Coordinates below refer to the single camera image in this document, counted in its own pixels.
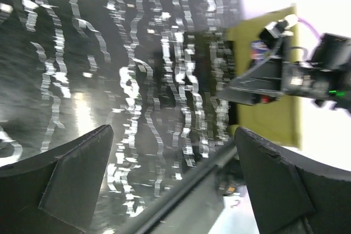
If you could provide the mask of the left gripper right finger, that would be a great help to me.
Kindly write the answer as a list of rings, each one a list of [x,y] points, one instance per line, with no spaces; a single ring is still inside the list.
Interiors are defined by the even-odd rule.
[[[350,233],[350,172],[237,128],[235,143],[260,233]]]

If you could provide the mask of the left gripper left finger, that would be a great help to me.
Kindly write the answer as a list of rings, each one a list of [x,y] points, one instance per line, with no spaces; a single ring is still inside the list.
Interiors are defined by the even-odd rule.
[[[113,138],[112,127],[102,125],[1,167],[1,233],[86,233]]]

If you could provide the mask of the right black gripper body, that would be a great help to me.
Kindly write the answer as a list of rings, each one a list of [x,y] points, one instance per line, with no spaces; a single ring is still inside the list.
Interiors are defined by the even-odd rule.
[[[315,100],[344,100],[343,72],[303,67],[299,63],[282,66],[281,89],[287,95]]]

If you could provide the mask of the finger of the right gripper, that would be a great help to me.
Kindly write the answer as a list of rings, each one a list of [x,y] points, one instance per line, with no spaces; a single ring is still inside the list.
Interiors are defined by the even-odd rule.
[[[242,105],[266,103],[265,97],[279,98],[282,90],[283,61],[279,58],[265,59],[232,79],[218,98]]]

